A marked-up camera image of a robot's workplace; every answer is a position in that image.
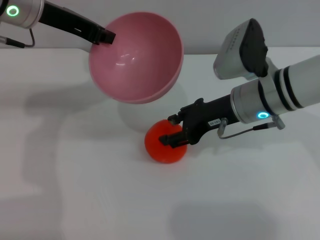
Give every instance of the black cable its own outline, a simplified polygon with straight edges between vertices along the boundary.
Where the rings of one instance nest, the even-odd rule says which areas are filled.
[[[31,38],[32,38],[32,44],[31,45],[24,44],[22,42],[13,40],[13,39],[8,38],[8,37],[6,37],[5,44],[6,45],[10,45],[10,46],[14,46],[14,47],[17,47],[17,48],[21,48],[21,49],[34,47],[36,45],[35,36],[34,36],[34,33],[32,32],[31,28],[29,29],[29,31],[30,31],[30,35],[31,35]]]
[[[36,41],[35,41],[35,36],[34,33],[32,32],[32,28],[29,29],[30,31],[30,35],[32,38],[32,44],[31,45],[25,45],[26,48],[33,48],[36,45]]]
[[[245,134],[245,133],[248,133],[248,132],[251,132],[251,131],[258,131],[258,130],[263,130],[263,129],[270,129],[270,128],[275,128],[276,125],[274,124],[274,122],[268,122],[268,123],[264,123],[264,124],[261,124],[261,125],[257,125],[257,126],[254,126],[253,128],[250,128],[250,129],[247,129],[247,130],[244,130],[244,131],[241,131],[241,132],[238,132],[236,134],[232,134],[230,136],[223,136],[223,133],[225,132],[225,129],[223,128],[222,132],[219,132],[218,131],[218,137],[220,139],[230,139],[230,138],[233,138],[233,137],[236,137],[236,136],[239,136],[241,134]]]

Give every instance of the bowl rim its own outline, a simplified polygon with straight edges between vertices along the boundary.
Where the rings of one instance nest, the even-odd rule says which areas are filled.
[[[123,99],[120,99],[120,98],[117,98],[117,97],[114,97],[112,96],[111,94],[109,94],[108,92],[106,92],[104,90],[104,88],[102,88],[99,83],[95,80],[94,76],[93,76],[93,73],[92,73],[92,69],[91,69],[91,58],[92,58],[92,48],[94,47],[94,45],[92,44],[91,46],[91,49],[90,49],[90,52],[89,52],[89,58],[88,58],[88,62],[89,62],[89,71],[90,71],[90,75],[91,75],[91,78],[93,80],[93,82],[99,87],[99,89],[104,92],[107,96],[109,96],[110,98],[118,101],[118,102],[122,102],[122,103],[127,103],[127,104],[146,104],[146,103],[151,103],[159,98],[161,98],[162,96],[164,96],[172,87],[173,85],[176,83],[176,81],[178,80],[178,77],[179,77],[179,74],[181,72],[181,68],[182,68],[182,64],[183,64],[183,61],[184,61],[184,43],[182,41],[182,38],[177,30],[177,28],[175,27],[175,25],[170,21],[168,20],[167,18],[165,18],[164,16],[161,16],[159,15],[158,13],[154,13],[154,12],[149,12],[149,11],[135,11],[135,12],[129,12],[129,13],[126,13],[124,15],[121,15],[119,17],[117,17],[116,19],[114,19],[113,21],[111,21],[106,27],[105,29],[108,28],[108,26],[110,24],[112,24],[113,22],[117,21],[118,19],[121,19],[123,17],[126,17],[128,15],[135,15],[135,14],[149,14],[149,15],[155,15],[157,17],[160,17],[162,18],[164,21],[168,22],[174,29],[175,33],[177,34],[178,36],[178,39],[180,40],[180,46],[181,46],[181,57],[180,57],[180,61],[179,61],[179,64],[178,64],[178,67],[173,75],[173,77],[170,79],[170,81],[164,86],[162,87],[160,90],[158,90],[156,93],[150,95],[150,96],[147,96],[147,97],[144,97],[144,98],[140,98],[140,99],[136,99],[136,100],[123,100]]]

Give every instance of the black stripe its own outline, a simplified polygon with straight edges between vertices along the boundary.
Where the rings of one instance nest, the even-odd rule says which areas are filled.
[[[290,83],[290,78],[289,78],[289,67],[287,66],[284,70],[283,70],[283,78],[284,78],[284,83],[285,83],[285,87],[286,90],[289,94],[289,97],[291,98],[291,101],[294,103],[294,105],[298,108],[298,109],[303,109],[304,107],[301,106],[301,104],[298,102],[298,99],[296,98],[294,91],[292,90],[291,87],[291,83]]]
[[[280,71],[281,70],[277,70],[274,73],[274,84],[275,84],[275,88],[276,91],[278,92],[279,98],[283,104],[283,106],[285,107],[285,109],[287,109],[288,111],[293,111],[293,109],[290,107],[289,103],[287,102],[284,93],[282,92],[281,89],[281,85],[280,85]]]
[[[262,84],[261,84],[260,81],[258,82],[258,92],[259,92],[259,95],[260,95],[260,99],[261,99],[262,105],[264,106],[265,110],[269,114],[271,114],[272,116],[275,116],[276,114],[271,110],[271,108],[269,107],[269,105],[267,103],[266,96],[265,96],[265,93],[264,93],[264,88],[262,87]]]
[[[2,14],[4,14],[4,12],[5,12],[5,10],[6,10],[7,6],[8,6],[8,3],[9,3],[9,0],[2,0],[2,4],[0,6],[0,16]]]

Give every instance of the cable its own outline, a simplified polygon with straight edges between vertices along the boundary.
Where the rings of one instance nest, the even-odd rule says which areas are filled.
[[[13,40],[11,38],[4,37],[4,36],[0,36],[0,42],[4,43],[6,45],[14,46],[14,47],[21,48],[21,49],[33,48],[36,45],[35,36],[34,36],[34,33],[32,32],[31,28],[29,29],[29,31],[30,31],[30,35],[31,35],[31,38],[32,38],[32,44],[31,45],[24,44],[22,42],[19,42],[19,41],[16,41],[16,40]]]
[[[247,129],[247,130],[244,130],[244,131],[238,132],[238,133],[233,134],[233,135],[230,135],[230,136],[220,136],[220,135],[219,135],[219,138],[220,138],[220,139],[230,139],[230,138],[233,138],[233,137],[239,136],[239,135],[241,135],[241,134],[245,134],[245,133],[250,132],[250,131],[253,131],[253,130],[254,130],[253,128],[251,128],[251,129]]]
[[[239,136],[241,134],[245,134],[245,133],[248,133],[248,132],[251,132],[251,131],[258,131],[258,130],[263,130],[263,129],[270,129],[270,128],[275,128],[277,125],[275,124],[275,122],[268,122],[268,123],[263,123],[261,125],[257,125],[257,126],[254,126],[253,128],[251,129],[247,129],[247,130],[244,130],[244,131],[241,131],[241,132],[238,132],[236,134],[233,134],[233,135],[230,135],[230,136],[223,136],[224,133],[225,133],[225,129],[228,125],[228,119],[226,119],[225,117],[223,117],[221,119],[221,123],[220,123],[220,126],[219,126],[219,129],[218,129],[218,137],[220,139],[230,139],[230,138],[233,138],[233,137],[236,137],[236,136]]]
[[[29,29],[30,31],[30,35],[32,38],[32,44],[31,45],[25,45],[26,48],[33,48],[36,45],[36,40],[35,40],[35,36],[34,33],[32,32],[32,28]]]

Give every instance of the green led ring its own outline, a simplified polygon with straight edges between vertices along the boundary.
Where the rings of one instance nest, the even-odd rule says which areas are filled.
[[[19,14],[19,8],[17,6],[9,6],[7,9],[6,9],[6,14],[8,14],[10,17],[15,17]]]

